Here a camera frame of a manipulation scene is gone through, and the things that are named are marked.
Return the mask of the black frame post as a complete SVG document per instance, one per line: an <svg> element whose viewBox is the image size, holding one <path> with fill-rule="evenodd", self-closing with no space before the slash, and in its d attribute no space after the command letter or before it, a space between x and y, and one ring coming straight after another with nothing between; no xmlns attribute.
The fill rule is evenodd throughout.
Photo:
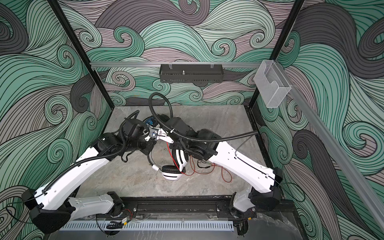
<svg viewBox="0 0 384 240"><path fill-rule="evenodd" d="M294 1L293 7L290 11L288 18L286 19L286 22L283 25L282 32L278 38L278 41L277 41L277 43L276 43L276 45L272 51L272 54L271 54L269 60L273 60L275 62L278 62L277 58L278 58L281 50L283 49L283 46L284 46L286 40L288 39L288 36L292 30L292 27L294 26L294 23L295 23L298 15L299 15L300 10L302 9L303 5L304 5L304 1ZM257 98L259 96L261 96L261 94L257 88L255 90L255 93L254 93L250 103L249 103L250 110L255 109L255 104L256 104Z"/></svg>
<svg viewBox="0 0 384 240"><path fill-rule="evenodd" d="M76 34L75 34L73 28L71 27L67 17L65 16L62 8L60 7L59 2L49 0L48 4L50 5L51 9L53 10L55 16L57 17L57 19L60 22L61 26L63 27L64 31L66 32L69 40L74 45L76 52L80 56L80 59L82 60L83 64L85 65L91 78L93 79L96 86L100 90L104 99L107 101L107 104L109 105L110 109L113 111L115 108L115 105L113 104L112 99L110 98L106 88L104 87L103 82L102 82L98 72L92 69L90 59L88 58L85 50L83 49L79 39L76 37Z"/></svg>

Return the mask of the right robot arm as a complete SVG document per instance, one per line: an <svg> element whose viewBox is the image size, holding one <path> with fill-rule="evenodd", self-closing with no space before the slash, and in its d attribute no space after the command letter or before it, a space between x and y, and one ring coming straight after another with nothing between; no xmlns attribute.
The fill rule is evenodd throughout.
<svg viewBox="0 0 384 240"><path fill-rule="evenodd" d="M179 180L185 174L189 160L203 160L229 170L249 184L233 197L232 206L237 211L244 213L252 208L273 210L282 200L279 184L283 171L260 165L241 154L228 144L229 138L221 138L208 129L194 131L180 118L168 120L158 133L157 138L169 144L174 162L160 169L166 180Z"/></svg>

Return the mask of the black frame post right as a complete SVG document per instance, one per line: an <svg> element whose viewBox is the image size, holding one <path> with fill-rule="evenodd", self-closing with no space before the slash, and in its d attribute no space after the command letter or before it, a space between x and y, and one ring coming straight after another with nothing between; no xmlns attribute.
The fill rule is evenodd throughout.
<svg viewBox="0 0 384 240"><path fill-rule="evenodd" d="M302 9L303 5L304 5L304 1L294 1L293 7L290 11L288 18L286 19L286 22L283 25L282 32L278 38L278 41L277 41L277 43L276 43L276 45L272 51L272 54L271 54L269 60L273 60L275 62L278 62L277 58L278 58L281 50L283 49L283 46L284 46L286 40L288 39L288 36L292 30L292 27L294 26L294 23L295 23L298 15L299 15L300 10ZM250 110L255 109L255 104L256 104L257 98L259 96L261 96L261 94L257 88L255 90L255 93L254 93L250 103L249 103Z"/></svg>

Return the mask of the clear plastic wall bin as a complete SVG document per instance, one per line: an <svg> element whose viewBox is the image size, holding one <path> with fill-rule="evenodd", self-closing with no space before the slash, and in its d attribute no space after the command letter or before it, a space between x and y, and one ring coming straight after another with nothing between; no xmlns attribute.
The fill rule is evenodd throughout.
<svg viewBox="0 0 384 240"><path fill-rule="evenodd" d="M273 60L262 61L254 82L269 109L278 108L292 89L285 69Z"/></svg>

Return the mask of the black blue headphones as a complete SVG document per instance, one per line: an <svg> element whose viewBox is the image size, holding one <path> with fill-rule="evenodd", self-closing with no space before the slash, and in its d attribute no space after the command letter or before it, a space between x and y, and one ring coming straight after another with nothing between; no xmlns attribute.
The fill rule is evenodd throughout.
<svg viewBox="0 0 384 240"><path fill-rule="evenodd" d="M167 115L158 115L158 118L163 122L167 122L170 119ZM144 123L154 128L158 128L160 126L160 123L153 116L146 118Z"/></svg>

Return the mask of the black frame post left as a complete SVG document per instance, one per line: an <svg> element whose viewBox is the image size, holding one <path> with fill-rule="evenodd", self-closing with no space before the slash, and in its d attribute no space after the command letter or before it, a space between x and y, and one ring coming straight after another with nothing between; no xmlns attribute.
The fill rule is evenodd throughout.
<svg viewBox="0 0 384 240"><path fill-rule="evenodd" d="M80 56L80 59L82 60L83 64L85 65L91 78L93 79L96 86L100 90L104 99L107 101L107 104L109 105L110 109L113 111L115 108L115 105L113 104L112 99L110 98L106 88L104 87L103 82L102 82L98 72L92 69L90 59L88 58L85 50L83 49L79 39L76 37L76 34L75 34L73 28L71 27L67 17L65 16L62 8L60 7L59 2L49 0L48 4L50 5L51 9L53 10L55 16L57 17L57 19L60 22L61 26L63 27L64 31L66 32L69 40L74 45L76 52Z"/></svg>

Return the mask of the white black headphones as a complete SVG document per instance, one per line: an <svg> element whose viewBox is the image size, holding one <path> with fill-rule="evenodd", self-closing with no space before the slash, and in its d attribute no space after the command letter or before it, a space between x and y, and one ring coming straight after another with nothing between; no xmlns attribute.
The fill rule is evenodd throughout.
<svg viewBox="0 0 384 240"><path fill-rule="evenodd" d="M173 160L172 165L164 165L162 167L159 167L156 165L152 158L152 153L150 153L147 156L147 159L151 165L151 167L155 171L159 171L162 173L162 176L169 181L177 181L179 180L185 173L186 173L186 166L189 162L188 160L188 154L185 153L182 150L175 150L173 149L171 151L171 157Z"/></svg>

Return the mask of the black perforated metal tray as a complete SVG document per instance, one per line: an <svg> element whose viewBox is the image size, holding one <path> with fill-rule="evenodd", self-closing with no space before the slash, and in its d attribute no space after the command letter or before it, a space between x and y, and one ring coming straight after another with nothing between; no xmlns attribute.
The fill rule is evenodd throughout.
<svg viewBox="0 0 384 240"><path fill-rule="evenodd" d="M162 64L159 75L163 83L221 83L224 69L214 64Z"/></svg>

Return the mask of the aluminium rail right wall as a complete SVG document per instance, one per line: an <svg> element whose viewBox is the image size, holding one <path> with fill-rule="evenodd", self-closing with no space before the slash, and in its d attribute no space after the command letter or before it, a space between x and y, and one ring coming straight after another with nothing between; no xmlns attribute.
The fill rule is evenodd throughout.
<svg viewBox="0 0 384 240"><path fill-rule="evenodd" d="M374 191L372 186L367 182L367 179L354 165L351 158L342 148L340 143L332 135L328 127L324 124L318 114L308 105L305 96L299 91L296 84L292 83L288 74L280 63L275 62L277 71L283 76L283 81L286 82L291 90L290 93L293 99L298 104L302 113L307 117L309 123L313 126L318 134L319 139L325 145L330 156L336 160L340 169L347 177L348 181L354 187L355 191L366 205L372 217L375 219L381 230L384 229L384 203Z"/></svg>

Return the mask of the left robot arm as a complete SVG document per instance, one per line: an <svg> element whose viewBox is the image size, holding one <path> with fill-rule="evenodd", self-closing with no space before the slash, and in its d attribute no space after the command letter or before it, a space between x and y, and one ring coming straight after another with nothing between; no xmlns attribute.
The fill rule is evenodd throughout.
<svg viewBox="0 0 384 240"><path fill-rule="evenodd" d="M117 133L100 135L52 181L22 194L32 223L44 234L51 234L75 219L91 215L121 216L124 204L115 192L90 198L73 198L71 194L116 156L137 150L148 155L155 143L156 132L151 132L150 127L138 119L125 119Z"/></svg>

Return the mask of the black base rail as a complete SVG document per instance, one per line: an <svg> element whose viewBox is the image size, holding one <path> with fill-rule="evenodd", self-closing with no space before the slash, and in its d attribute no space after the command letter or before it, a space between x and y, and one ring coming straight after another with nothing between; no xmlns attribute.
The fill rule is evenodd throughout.
<svg viewBox="0 0 384 240"><path fill-rule="evenodd" d="M232 196L122 197L126 209L137 214L212 214L218 218L254 218L257 213L294 212L293 201L282 200L273 210L251 207L244 213L232 207Z"/></svg>

